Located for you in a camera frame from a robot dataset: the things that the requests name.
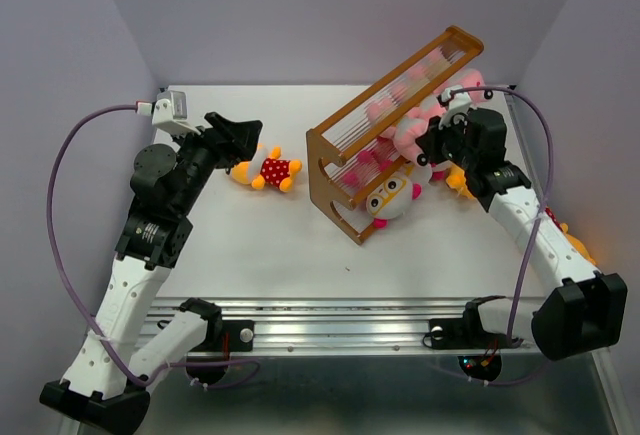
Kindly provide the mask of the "yellow bear plush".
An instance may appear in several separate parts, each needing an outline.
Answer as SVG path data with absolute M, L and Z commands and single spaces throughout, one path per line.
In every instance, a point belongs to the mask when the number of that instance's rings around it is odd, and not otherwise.
M 562 231 L 567 240 L 571 243 L 573 248 L 586 260 L 588 260 L 593 265 L 596 265 L 596 260 L 591 256 L 586 246 L 576 237 L 569 233 L 569 226 L 566 223 L 561 223 L 555 217 L 554 212 L 550 207 L 545 208 L 545 213 L 550 217 L 550 219 L 554 222 L 554 224 Z
M 271 186 L 287 193 L 293 189 L 296 176 L 302 168 L 301 160 L 283 158 L 280 146 L 268 149 L 263 144 L 258 144 L 251 160 L 240 162 L 227 169 L 226 173 L 235 182 L 250 186 L 253 190 Z
M 459 196 L 465 197 L 469 200 L 475 199 L 467 187 L 464 170 L 457 165 L 451 165 L 445 182 L 446 185 L 451 190 L 454 190 Z

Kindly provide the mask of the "white glasses plush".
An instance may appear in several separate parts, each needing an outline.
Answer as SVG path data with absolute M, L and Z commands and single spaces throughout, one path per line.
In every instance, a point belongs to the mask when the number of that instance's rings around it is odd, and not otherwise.
M 347 170 L 339 177 L 339 181 L 347 188 L 358 191 L 391 164 L 390 160 L 357 162 L 354 168 Z M 431 175 L 430 167 L 421 167 L 407 161 L 358 205 L 357 212 L 368 215 L 376 228 L 385 228 L 390 220 L 402 216 L 413 201 L 420 197 Z
M 431 164 L 432 174 L 431 174 L 430 180 L 433 182 L 445 180 L 448 175 L 449 167 L 450 167 L 449 162 Z
M 395 163 L 394 160 L 389 159 L 386 155 L 374 154 L 374 159 L 380 172 L 384 172 Z M 407 160 L 397 168 L 397 172 L 406 175 L 413 182 L 421 185 L 428 183 L 433 175 L 433 170 L 430 165 L 420 166 Z

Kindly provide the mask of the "pink plush with wheels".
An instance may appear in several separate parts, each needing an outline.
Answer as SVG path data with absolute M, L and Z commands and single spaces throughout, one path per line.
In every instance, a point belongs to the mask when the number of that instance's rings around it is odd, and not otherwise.
M 411 83 L 426 84 L 433 80 L 443 69 L 448 68 L 451 62 L 438 51 L 432 51 L 424 59 L 411 67 L 407 74 Z M 485 85 L 485 80 L 479 70 L 464 68 L 433 90 L 433 95 L 440 95 L 445 89 L 453 86 L 479 87 Z M 481 103 L 493 98 L 492 90 L 472 91 L 469 93 L 474 103 Z

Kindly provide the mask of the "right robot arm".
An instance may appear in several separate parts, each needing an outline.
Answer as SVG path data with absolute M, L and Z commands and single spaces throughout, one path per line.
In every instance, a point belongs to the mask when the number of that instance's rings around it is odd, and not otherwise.
M 447 122 L 435 117 L 416 143 L 420 161 L 450 161 L 464 172 L 472 196 L 523 254 L 544 289 L 540 304 L 487 296 L 468 302 L 460 328 L 443 329 L 435 343 L 460 335 L 482 345 L 531 342 L 557 361 L 618 343 L 628 289 L 617 273 L 605 274 L 582 256 L 546 212 L 529 178 L 506 158 L 507 127 L 490 109 L 470 109 Z

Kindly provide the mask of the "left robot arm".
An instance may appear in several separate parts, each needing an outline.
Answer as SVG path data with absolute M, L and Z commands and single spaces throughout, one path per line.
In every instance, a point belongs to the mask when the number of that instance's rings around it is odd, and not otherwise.
M 109 434 L 133 434 L 149 409 L 151 394 L 172 369 L 211 373 L 220 380 L 235 360 L 189 362 L 195 348 L 223 346 L 220 308 L 189 298 L 143 347 L 141 329 L 156 294 L 175 267 L 192 231 L 188 215 L 211 174 L 230 171 L 256 154 L 263 124 L 233 122 L 216 112 L 205 126 L 188 126 L 172 142 L 141 149 L 133 162 L 134 197 L 115 248 L 108 286 L 90 314 L 66 274 L 60 276 L 86 319 L 88 332 L 60 379 L 44 385 L 41 404 Z

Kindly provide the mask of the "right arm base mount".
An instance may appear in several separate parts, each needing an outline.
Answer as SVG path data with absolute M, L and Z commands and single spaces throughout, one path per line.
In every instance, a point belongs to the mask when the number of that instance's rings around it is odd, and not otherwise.
M 496 382 L 501 374 L 501 350 L 517 347 L 515 340 L 486 332 L 478 322 L 463 316 L 431 319 L 422 344 L 433 350 L 461 351 L 457 360 L 462 373 L 486 385 Z

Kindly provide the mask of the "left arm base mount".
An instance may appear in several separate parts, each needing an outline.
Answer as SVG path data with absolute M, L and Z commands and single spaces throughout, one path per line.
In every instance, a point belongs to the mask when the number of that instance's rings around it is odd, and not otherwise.
M 259 362 L 225 364 L 202 367 L 202 364 L 230 361 L 233 353 L 250 353 L 253 350 L 255 322 L 249 319 L 223 320 L 220 329 L 207 335 L 205 341 L 194 349 L 188 363 L 197 367 L 185 369 L 191 386 L 208 390 L 237 388 L 252 380 L 260 370 Z

